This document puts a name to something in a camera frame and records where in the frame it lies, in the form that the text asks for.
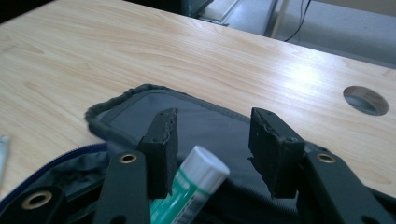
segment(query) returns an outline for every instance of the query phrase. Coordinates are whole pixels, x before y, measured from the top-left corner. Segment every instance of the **white pen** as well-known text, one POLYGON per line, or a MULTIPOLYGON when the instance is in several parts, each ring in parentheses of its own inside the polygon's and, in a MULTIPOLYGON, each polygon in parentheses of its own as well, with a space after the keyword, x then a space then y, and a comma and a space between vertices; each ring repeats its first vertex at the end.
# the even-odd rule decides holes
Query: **white pen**
POLYGON ((6 169, 6 161, 8 158, 8 136, 0 136, 0 186, 3 182, 4 171, 6 169))

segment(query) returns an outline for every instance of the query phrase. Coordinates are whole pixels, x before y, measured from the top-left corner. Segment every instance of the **white cap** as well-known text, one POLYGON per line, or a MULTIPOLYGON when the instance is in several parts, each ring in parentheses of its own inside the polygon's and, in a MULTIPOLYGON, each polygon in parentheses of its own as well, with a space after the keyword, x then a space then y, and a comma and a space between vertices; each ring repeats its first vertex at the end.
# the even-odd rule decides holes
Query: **white cap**
POLYGON ((180 165, 186 177, 199 189, 214 193, 230 174, 230 169, 204 147, 195 146, 180 165))

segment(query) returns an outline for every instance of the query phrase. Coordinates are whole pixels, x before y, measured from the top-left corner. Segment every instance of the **barcode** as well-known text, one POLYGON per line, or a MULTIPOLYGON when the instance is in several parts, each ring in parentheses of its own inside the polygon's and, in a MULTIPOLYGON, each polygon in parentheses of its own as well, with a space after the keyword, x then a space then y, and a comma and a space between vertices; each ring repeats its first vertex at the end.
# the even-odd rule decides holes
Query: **barcode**
POLYGON ((191 223, 195 216, 198 214, 198 212, 201 210, 201 208, 204 206, 205 202, 206 200, 204 200, 204 198, 200 199, 200 197, 194 197, 194 195, 192 195, 192 197, 189 199, 189 201, 186 203, 184 208, 180 211, 180 213, 177 215, 172 223, 191 223))

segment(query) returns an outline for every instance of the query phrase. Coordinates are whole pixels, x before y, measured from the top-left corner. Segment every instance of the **open pouch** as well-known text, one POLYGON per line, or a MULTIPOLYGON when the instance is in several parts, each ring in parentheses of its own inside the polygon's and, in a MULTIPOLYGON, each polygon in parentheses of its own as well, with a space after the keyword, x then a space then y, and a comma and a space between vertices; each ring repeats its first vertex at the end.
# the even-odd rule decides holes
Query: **open pouch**
MULTIPOLYGON (((49 162, 0 203, 0 213, 29 189, 57 186, 70 198, 102 180, 110 158, 136 149, 155 115, 170 107, 178 109, 179 160, 199 145, 213 152, 231 171, 194 223, 300 223, 296 200, 272 199, 249 160, 252 156, 248 148, 249 118, 188 94, 149 84, 91 107, 86 113, 89 129, 106 142, 73 150, 49 162)), ((90 209, 80 210, 75 211, 76 216, 83 217, 90 209)))

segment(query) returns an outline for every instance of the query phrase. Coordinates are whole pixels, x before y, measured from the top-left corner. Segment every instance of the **black cable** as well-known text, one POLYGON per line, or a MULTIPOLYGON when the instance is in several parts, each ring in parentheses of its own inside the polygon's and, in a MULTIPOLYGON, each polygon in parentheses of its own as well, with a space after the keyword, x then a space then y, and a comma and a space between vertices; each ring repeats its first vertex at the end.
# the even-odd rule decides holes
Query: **black cable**
POLYGON ((295 35, 297 35, 297 34, 299 33, 301 27, 303 26, 303 23, 304 23, 304 20, 305 20, 306 11, 308 10, 309 5, 311 4, 311 1, 312 1, 312 0, 308 0, 308 3, 306 4, 305 12, 304 12, 304 15, 303 15, 303 19, 301 20, 300 25, 298 26, 298 29, 296 30, 296 32, 294 32, 294 34, 293 34, 291 37, 289 37, 287 40, 285 40, 285 42, 288 42, 288 41, 291 40, 295 35))

